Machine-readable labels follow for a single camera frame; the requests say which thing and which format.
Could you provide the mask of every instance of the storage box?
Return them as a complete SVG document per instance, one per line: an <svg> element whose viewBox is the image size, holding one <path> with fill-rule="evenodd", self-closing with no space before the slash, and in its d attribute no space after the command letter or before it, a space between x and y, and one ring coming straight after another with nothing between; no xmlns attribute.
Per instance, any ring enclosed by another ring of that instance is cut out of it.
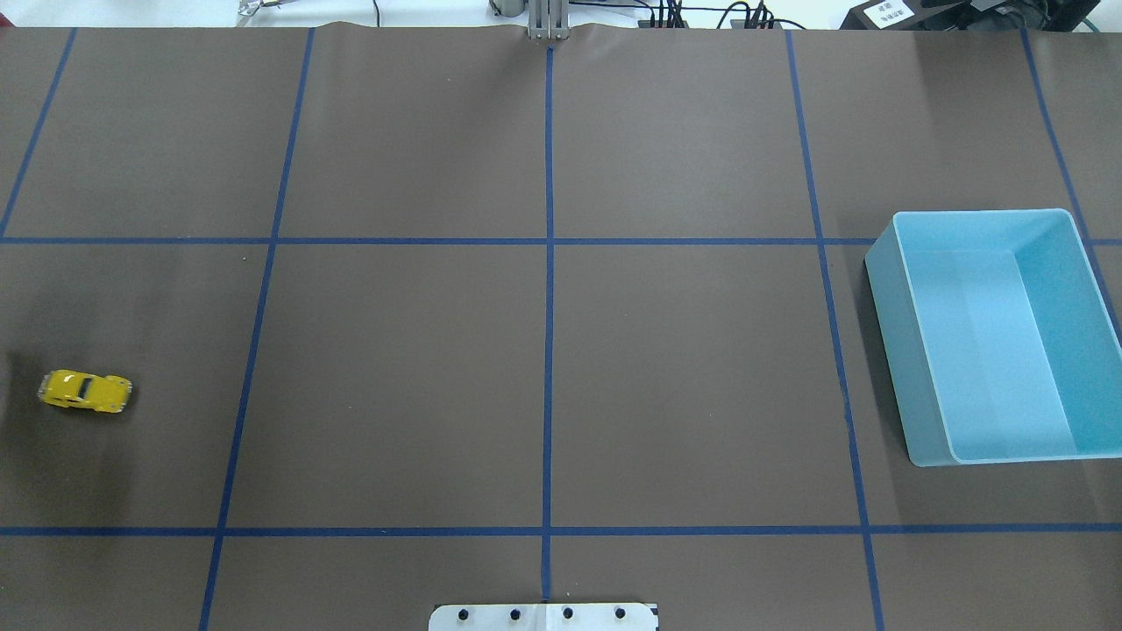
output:
<svg viewBox="0 0 1122 631"><path fill-rule="evenodd" d="M1122 456L1122 349L1066 211L900 212L865 265L912 463Z"/></svg>

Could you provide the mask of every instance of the gray table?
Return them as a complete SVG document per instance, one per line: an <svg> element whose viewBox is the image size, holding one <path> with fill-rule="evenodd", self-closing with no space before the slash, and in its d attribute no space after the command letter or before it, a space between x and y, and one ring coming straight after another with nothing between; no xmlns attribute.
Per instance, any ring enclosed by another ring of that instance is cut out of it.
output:
<svg viewBox="0 0 1122 631"><path fill-rule="evenodd" d="M1122 38L0 31L0 627L1119 629L1122 465L919 469L862 257L1072 210ZM35 401L135 379L121 415Z"/></svg>

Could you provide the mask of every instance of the light blue container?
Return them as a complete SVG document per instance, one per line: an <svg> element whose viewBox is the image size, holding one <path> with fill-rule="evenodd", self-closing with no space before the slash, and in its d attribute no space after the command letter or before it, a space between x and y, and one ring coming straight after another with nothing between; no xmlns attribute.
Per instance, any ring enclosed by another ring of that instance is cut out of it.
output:
<svg viewBox="0 0 1122 631"><path fill-rule="evenodd" d="M865 265L912 463L1122 456L1122 349L1066 211L900 212Z"/></svg>

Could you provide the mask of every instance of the car window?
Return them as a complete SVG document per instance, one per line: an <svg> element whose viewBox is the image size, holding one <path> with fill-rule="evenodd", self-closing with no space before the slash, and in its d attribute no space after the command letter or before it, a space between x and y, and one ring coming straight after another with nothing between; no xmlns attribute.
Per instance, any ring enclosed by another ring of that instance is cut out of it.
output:
<svg viewBox="0 0 1122 631"><path fill-rule="evenodd" d="M82 385L77 388L77 397L85 399L85 393L90 390L90 384L93 383L93 377L86 377L82 379Z"/></svg>

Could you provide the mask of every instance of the toy car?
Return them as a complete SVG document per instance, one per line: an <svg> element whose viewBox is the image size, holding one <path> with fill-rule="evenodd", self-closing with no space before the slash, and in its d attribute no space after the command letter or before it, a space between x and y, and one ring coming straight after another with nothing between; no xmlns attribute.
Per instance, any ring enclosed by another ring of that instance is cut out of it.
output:
<svg viewBox="0 0 1122 631"><path fill-rule="evenodd" d="M83 408L98 412L120 412L132 393L125 377L99 377L76 371L54 371L39 384L39 401L59 408Z"/></svg>

